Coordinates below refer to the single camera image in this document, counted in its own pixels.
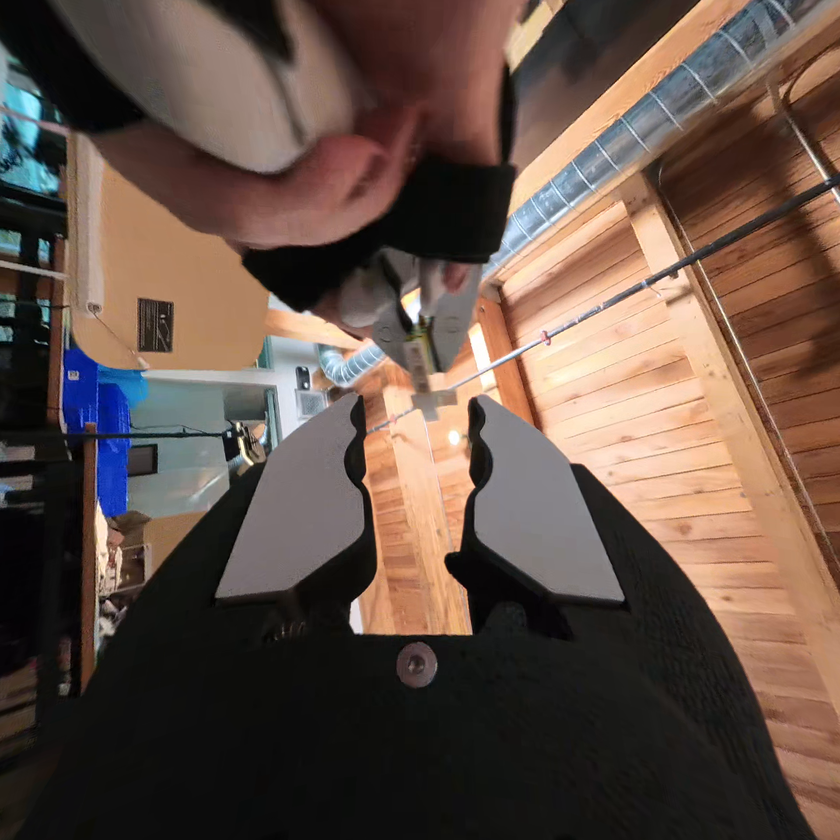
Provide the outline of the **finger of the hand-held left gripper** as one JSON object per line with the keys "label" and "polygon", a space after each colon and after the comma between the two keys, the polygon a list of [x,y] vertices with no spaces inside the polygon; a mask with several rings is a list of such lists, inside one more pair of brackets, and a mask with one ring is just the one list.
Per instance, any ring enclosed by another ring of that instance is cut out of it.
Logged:
{"label": "finger of the hand-held left gripper", "polygon": [[448,372],[467,339],[480,293],[482,266],[467,266],[465,278],[457,290],[446,288],[443,281],[435,290],[429,345],[435,373]]}
{"label": "finger of the hand-held left gripper", "polygon": [[380,307],[373,323],[372,338],[392,362],[409,374],[412,381],[421,380],[421,338],[415,335],[413,322],[399,298]]}

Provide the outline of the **person's left hand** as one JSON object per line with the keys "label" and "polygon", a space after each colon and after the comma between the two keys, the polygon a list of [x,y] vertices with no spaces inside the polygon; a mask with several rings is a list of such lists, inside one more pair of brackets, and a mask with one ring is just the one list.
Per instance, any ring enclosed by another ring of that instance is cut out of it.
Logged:
{"label": "person's left hand", "polygon": [[501,162],[506,46],[525,4],[313,2],[374,108],[279,175],[237,170],[151,122],[91,141],[142,193],[235,250],[327,245],[382,217],[425,152],[458,164]]}

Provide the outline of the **black plaque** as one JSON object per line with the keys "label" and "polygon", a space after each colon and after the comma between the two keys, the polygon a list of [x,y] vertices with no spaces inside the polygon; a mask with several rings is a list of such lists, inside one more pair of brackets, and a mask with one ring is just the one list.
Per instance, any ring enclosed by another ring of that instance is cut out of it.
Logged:
{"label": "black plaque", "polygon": [[174,351],[174,303],[138,299],[138,351],[171,354]]}

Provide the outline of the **silver ventilation duct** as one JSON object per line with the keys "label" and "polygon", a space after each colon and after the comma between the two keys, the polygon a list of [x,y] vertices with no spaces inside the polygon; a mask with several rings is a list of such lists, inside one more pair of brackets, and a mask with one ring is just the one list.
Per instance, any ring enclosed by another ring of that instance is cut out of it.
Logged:
{"label": "silver ventilation duct", "polygon": [[[558,222],[567,221],[597,197],[605,196],[634,165],[651,162],[667,141],[704,112],[733,93],[748,74],[768,63],[790,44],[815,9],[830,2],[747,2],[650,91],[608,117],[594,139],[570,157],[552,177],[539,179],[516,207],[497,251],[483,265],[484,276],[506,265],[526,245]],[[374,342],[344,358],[337,348],[320,344],[319,359],[333,384],[350,387],[376,365],[390,359]]]}

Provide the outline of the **dark shelving unit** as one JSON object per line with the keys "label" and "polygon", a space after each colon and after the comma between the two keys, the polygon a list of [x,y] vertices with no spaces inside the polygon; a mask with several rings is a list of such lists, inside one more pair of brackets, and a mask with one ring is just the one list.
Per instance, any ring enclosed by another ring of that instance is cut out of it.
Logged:
{"label": "dark shelving unit", "polygon": [[61,410],[67,221],[2,186],[2,771],[20,763],[71,678],[60,618],[72,464]]}

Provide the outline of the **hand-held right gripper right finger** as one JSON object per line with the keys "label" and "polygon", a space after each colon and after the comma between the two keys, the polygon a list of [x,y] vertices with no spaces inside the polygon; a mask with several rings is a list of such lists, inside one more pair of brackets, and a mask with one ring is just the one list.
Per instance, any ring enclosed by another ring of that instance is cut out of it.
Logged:
{"label": "hand-held right gripper right finger", "polygon": [[486,395],[469,402],[469,476],[449,572],[471,592],[621,606],[625,595],[569,459]]}

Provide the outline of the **blue plastic bin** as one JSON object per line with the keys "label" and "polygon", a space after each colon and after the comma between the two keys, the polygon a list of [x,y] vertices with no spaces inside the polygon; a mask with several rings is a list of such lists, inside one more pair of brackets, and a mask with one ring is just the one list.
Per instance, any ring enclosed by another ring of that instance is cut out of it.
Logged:
{"label": "blue plastic bin", "polygon": [[[95,424],[99,434],[130,434],[131,411],[148,395],[144,374],[102,366],[78,348],[64,354],[61,408],[72,434]],[[98,441],[98,499],[106,518],[128,510],[129,450],[126,437]]]}

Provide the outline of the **striped brick fish model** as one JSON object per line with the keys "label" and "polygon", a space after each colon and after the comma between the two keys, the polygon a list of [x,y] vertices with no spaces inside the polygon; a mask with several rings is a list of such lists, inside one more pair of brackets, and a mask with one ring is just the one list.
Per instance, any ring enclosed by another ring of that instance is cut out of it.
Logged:
{"label": "striped brick fish model", "polygon": [[432,323],[431,318],[421,315],[403,344],[406,369],[413,386],[413,408],[428,423],[439,420],[441,408],[458,403],[456,393],[446,386],[445,374],[438,369]]}

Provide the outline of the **thin metal rod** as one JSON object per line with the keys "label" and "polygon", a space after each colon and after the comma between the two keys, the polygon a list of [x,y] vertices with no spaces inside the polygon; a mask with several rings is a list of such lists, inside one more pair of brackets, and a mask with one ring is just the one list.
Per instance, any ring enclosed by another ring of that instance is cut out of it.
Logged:
{"label": "thin metal rod", "polygon": [[653,275],[640,280],[638,283],[618,292],[614,296],[599,302],[592,308],[589,308],[576,314],[574,318],[566,322],[562,322],[548,331],[541,331],[537,339],[531,341],[530,343],[524,344],[521,347],[516,348],[515,350],[512,350],[511,352],[501,356],[498,360],[492,361],[487,366],[479,368],[477,373],[467,376],[463,380],[458,381],[449,389],[447,389],[444,392],[444,395],[455,396],[459,388],[467,385],[468,383],[474,380],[479,379],[482,375],[500,369],[504,365],[519,359],[525,353],[536,349],[542,344],[549,346],[555,337],[558,337],[562,333],[566,333],[572,329],[577,328],[583,322],[593,319],[599,314],[616,307],[625,300],[632,298],[643,291],[654,291],[658,283],[666,279],[677,278],[678,273],[680,273],[680,271],[685,270],[691,266],[695,266],[696,264],[700,263],[703,259],[714,256],[715,254],[721,252],[723,249],[727,249],[741,242],[743,239],[767,228],[768,226],[779,222],[784,217],[790,215],[793,211],[804,207],[805,205],[815,201],[817,198],[822,197],[825,194],[834,192],[838,188],[838,186],[839,174],[836,174],[832,175],[827,180],[820,182],[820,184],[814,185],[813,187],[796,194],[795,196],[789,198],[782,204],[762,213],[759,216],[756,216],[747,223],[734,228],[732,231],[724,234],[723,236],[716,238],[709,244],[691,251],[690,253],[688,253],[687,256],[683,257],[682,259],[679,259],[674,264],[667,266],[666,268],[661,269]]}

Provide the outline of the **tan rounded panel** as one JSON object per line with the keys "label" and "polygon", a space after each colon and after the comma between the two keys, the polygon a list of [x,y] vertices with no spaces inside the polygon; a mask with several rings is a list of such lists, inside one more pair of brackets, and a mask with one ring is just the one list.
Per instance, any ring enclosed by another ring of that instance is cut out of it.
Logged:
{"label": "tan rounded panel", "polygon": [[[66,167],[71,335],[123,370],[238,371],[266,336],[268,292],[220,239],[179,222],[72,134]],[[138,351],[138,299],[174,303],[174,351]]]}

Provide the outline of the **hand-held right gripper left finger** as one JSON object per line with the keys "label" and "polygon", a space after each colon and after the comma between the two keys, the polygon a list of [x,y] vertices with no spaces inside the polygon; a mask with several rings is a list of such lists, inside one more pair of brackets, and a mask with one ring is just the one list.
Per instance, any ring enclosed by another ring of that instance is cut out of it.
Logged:
{"label": "hand-held right gripper left finger", "polygon": [[364,400],[347,394],[268,457],[218,583],[219,604],[351,604],[377,568]]}

